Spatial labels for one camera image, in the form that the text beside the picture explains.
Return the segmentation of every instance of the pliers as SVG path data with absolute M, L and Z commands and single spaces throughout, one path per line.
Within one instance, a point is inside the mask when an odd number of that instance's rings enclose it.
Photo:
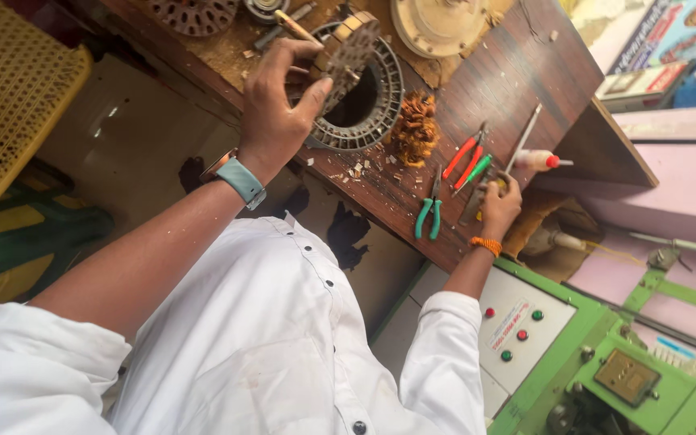
M 479 129 L 479 132 L 475 134 L 474 136 L 468 138 L 466 142 L 461 145 L 460 150 L 458 151 L 458 154 L 456 154 L 455 157 L 453 157 L 452 161 L 450 164 L 447 166 L 447 169 L 445 169 L 445 172 L 442 173 L 442 178 L 447 180 L 447 177 L 450 176 L 450 173 L 452 170 L 456 167 L 456 164 L 459 162 L 461 157 L 463 157 L 467 151 L 469 151 L 471 148 L 474 147 L 474 145 L 477 145 L 477 148 L 474 150 L 474 155 L 472 155 L 472 161 L 469 162 L 469 166 L 467 166 L 466 171 L 464 171 L 463 175 L 461 175 L 461 178 L 458 180 L 458 183 L 454 185 L 456 189 L 458 189 L 460 186 L 463 185 L 464 182 L 466 182 L 466 178 L 469 176 L 469 173 L 472 172 L 472 169 L 474 169 L 474 166 L 477 164 L 479 161 L 479 157 L 482 156 L 483 154 L 483 140 L 488 136 L 488 123 L 484 122 L 483 126 Z
M 431 187 L 431 197 L 423 199 L 423 208 L 421 208 L 418 214 L 418 220 L 415 221 L 415 238 L 421 238 L 421 229 L 423 227 L 423 221 L 426 220 L 426 215 L 429 211 L 434 213 L 434 223 L 431 225 L 431 233 L 429 234 L 430 240 L 435 240 L 437 234 L 439 234 L 439 206 L 442 201 L 439 198 L 439 190 L 441 188 L 442 182 L 442 165 L 439 165 L 439 170 L 437 170 L 437 177 L 434 179 L 434 186 Z

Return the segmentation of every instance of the yellow wire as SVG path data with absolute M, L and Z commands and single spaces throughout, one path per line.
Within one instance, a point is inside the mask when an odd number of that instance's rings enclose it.
M 589 245 L 589 246 L 592 246 L 593 248 L 602 249 L 603 251 L 606 251 L 608 254 L 610 254 L 610 255 L 604 255 L 604 254 L 599 254 L 599 253 L 593 251 L 593 252 L 591 253 L 591 255 L 594 255 L 594 256 L 596 256 L 596 257 L 604 257 L 604 258 L 613 258 L 613 257 L 616 257 L 615 259 L 618 259 L 618 260 L 621 261 L 621 262 L 626 262 L 626 263 L 629 263 L 629 264 L 639 265 L 639 266 L 641 266 L 641 267 L 643 267 L 644 265 L 646 265 L 646 262 L 642 262 L 642 261 L 638 260 L 637 258 L 633 257 L 632 254 L 629 254 L 629 253 L 627 253 L 627 252 L 615 251 L 614 249 L 606 248 L 605 246 L 602 246 L 602 245 L 597 244 L 597 243 L 595 243 L 595 242 L 590 242 L 589 240 L 585 240 L 584 242 L 585 242 L 585 244 L 587 244 L 587 245 Z

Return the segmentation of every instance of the smartwatch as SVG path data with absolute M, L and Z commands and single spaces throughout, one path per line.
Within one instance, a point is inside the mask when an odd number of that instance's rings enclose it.
M 237 153 L 238 148 L 233 148 L 219 157 L 200 175 L 200 182 L 207 184 L 225 180 L 246 201 L 246 208 L 254 210 L 266 198 L 267 192 L 256 176 L 238 161 Z

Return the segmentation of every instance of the tangled copper wire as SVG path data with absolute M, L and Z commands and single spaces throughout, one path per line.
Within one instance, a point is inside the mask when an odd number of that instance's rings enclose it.
M 434 120 L 434 95 L 410 91 L 401 102 L 399 119 L 383 143 L 392 144 L 405 166 L 419 168 L 439 141 L 439 124 Z

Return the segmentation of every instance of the black button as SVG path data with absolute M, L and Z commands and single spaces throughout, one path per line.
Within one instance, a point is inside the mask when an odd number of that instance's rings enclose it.
M 364 435 L 367 432 L 367 425 L 363 421 L 353 423 L 353 433 L 356 435 Z

